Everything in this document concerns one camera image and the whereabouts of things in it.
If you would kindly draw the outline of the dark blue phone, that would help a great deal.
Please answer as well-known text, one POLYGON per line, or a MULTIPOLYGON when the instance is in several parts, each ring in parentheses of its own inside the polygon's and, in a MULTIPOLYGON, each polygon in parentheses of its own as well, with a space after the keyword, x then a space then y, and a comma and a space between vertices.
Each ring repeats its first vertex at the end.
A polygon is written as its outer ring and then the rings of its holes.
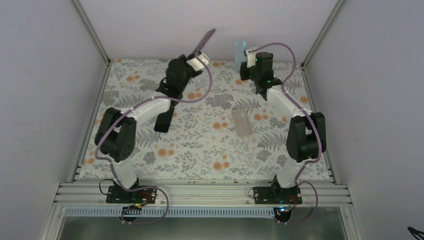
POLYGON ((171 121, 173 119, 174 109, 169 109, 157 116, 154 131, 158 133, 167 133, 170 129, 171 121))

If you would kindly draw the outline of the beige phone case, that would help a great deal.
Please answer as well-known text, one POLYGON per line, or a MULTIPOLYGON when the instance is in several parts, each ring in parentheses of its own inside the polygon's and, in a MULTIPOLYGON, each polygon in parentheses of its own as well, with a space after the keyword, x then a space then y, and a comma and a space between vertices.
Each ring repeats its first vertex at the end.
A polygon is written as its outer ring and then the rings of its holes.
POLYGON ((245 109, 237 109, 231 112, 236 133, 239 137, 249 137, 253 130, 245 109))

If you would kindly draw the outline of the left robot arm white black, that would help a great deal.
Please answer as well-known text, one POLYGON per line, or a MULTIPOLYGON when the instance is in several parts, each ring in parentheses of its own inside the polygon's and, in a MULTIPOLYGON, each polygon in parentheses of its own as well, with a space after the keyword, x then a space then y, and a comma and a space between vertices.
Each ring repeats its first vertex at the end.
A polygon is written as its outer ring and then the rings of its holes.
POLYGON ((119 196, 124 201, 131 203, 139 197, 140 190, 135 186, 138 178, 128 160, 135 148, 137 125, 169 112, 178 103, 195 103, 184 100, 183 92, 189 81, 203 71, 211 75, 210 63, 210 58, 201 52, 172 59, 153 95, 129 108, 110 107, 105 111, 94 139, 94 156, 108 161, 113 180, 120 187, 119 196))

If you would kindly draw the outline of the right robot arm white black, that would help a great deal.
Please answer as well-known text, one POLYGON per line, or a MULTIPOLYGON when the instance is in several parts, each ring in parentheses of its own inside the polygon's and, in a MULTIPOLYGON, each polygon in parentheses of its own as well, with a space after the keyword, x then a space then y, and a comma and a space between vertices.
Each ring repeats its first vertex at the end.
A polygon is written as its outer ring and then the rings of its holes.
POLYGON ((290 196, 296 196, 298 179, 308 161, 317 160, 325 151, 325 117, 300 105, 285 89, 284 82, 274 76, 272 53, 248 49, 244 55, 246 60, 240 64, 240 78, 252 80, 255 92, 289 118, 286 149, 291 160, 285 162, 270 187, 272 200, 282 204, 290 196))

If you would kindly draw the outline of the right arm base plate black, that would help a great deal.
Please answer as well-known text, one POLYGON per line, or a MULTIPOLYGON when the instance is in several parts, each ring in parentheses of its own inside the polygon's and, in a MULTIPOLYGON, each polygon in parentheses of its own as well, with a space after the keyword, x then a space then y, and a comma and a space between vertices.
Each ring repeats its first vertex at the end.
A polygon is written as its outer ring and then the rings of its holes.
POLYGON ((298 205, 303 203, 302 194, 297 185, 290 188, 256 186, 253 188, 253 199, 257 205, 298 205))

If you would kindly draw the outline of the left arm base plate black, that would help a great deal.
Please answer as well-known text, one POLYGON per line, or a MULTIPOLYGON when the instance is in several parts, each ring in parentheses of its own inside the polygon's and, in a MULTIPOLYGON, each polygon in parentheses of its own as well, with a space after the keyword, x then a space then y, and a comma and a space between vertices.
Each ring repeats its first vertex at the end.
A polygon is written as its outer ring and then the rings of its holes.
POLYGON ((157 190, 142 188, 138 191, 125 191, 119 186, 110 186, 106 195, 108 204, 144 205, 154 204, 157 190))

